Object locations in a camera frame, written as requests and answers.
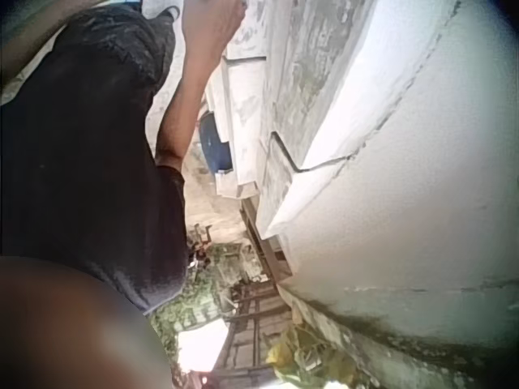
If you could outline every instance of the black shirt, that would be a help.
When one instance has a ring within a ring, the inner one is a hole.
[[[91,45],[57,47],[2,107],[2,254],[65,264],[143,312],[187,269],[183,179],[156,167],[145,120],[157,83]]]

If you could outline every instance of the hand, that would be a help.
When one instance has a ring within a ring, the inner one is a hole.
[[[182,30],[188,68],[211,75],[240,27],[246,8],[243,0],[185,0]]]

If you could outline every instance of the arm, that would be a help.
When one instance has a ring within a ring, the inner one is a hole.
[[[190,0],[185,3],[182,29],[186,58],[182,79],[165,111],[157,136],[155,161],[158,166],[181,171],[209,77],[244,17],[242,0]]]
[[[2,47],[2,88],[72,16],[101,1],[56,0],[29,18],[22,30]]]

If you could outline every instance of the white wall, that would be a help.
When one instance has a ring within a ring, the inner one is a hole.
[[[517,334],[517,53],[493,8],[461,2],[380,132],[281,237],[293,284],[413,336]]]

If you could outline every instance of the bright sky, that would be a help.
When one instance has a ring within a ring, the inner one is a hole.
[[[217,363],[229,329],[223,319],[178,334],[178,364],[183,371],[209,372]]]

